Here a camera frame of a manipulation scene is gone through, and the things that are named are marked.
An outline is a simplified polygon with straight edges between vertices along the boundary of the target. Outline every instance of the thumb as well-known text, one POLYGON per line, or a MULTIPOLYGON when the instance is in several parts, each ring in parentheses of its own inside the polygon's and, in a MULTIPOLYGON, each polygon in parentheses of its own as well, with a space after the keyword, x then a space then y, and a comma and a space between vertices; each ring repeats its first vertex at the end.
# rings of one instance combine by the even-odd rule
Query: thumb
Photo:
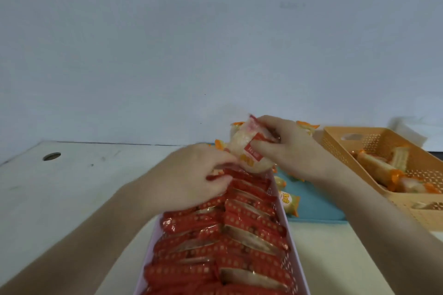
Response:
POLYGON ((255 151, 276 163, 280 157, 283 145, 273 144, 272 142, 267 141, 252 140, 251 146, 255 151))
POLYGON ((220 194, 223 194, 232 181, 232 176, 223 175, 214 181, 208 182, 209 185, 209 198, 213 198, 220 194))

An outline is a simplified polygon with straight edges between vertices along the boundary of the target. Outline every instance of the person's left hand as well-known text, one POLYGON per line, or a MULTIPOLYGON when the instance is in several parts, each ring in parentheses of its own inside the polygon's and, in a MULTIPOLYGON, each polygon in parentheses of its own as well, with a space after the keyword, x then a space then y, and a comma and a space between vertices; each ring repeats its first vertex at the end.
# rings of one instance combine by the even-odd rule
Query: person's left hand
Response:
POLYGON ((226 190, 231 176, 206 180, 214 167, 226 163, 237 163, 237 158, 207 144, 181 148, 129 183, 132 199, 154 214, 194 207, 226 190))

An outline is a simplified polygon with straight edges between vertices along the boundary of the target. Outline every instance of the person's right arm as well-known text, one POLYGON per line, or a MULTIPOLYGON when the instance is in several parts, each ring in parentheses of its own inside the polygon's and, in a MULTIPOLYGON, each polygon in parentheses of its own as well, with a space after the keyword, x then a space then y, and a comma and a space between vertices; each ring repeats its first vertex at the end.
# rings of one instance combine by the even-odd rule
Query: person's right arm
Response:
POLYGON ((295 122, 259 118, 280 135, 280 144, 252 146, 291 175, 326 191, 346 214, 395 294, 443 293, 443 243, 403 214, 295 122))

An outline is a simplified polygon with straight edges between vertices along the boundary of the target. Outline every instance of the person's left arm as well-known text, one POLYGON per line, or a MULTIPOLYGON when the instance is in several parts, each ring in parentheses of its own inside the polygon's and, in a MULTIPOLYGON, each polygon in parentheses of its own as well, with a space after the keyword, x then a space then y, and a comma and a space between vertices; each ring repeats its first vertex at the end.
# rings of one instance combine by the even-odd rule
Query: person's left arm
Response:
POLYGON ((120 254, 156 214, 186 209, 224 192, 232 177, 207 181, 212 169, 236 162, 208 145, 171 153, 121 187, 78 228, 0 288, 6 294, 94 294, 120 254))

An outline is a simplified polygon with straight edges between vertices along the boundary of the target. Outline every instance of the red label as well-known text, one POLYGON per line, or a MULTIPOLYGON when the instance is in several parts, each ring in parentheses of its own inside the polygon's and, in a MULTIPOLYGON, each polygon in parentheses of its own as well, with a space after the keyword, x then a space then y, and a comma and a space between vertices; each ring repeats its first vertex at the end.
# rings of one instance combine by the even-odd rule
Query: red label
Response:
MULTIPOLYGON (((266 141, 266 138, 263 136, 263 134, 261 133, 257 133, 252 140, 260 140, 260 141, 266 141)), ((249 154, 252 155, 253 158, 255 158, 257 161, 260 161, 263 158, 263 155, 256 152, 252 146, 251 146, 251 141, 249 141, 249 143, 246 145, 245 147, 245 151, 247 151, 249 154)))

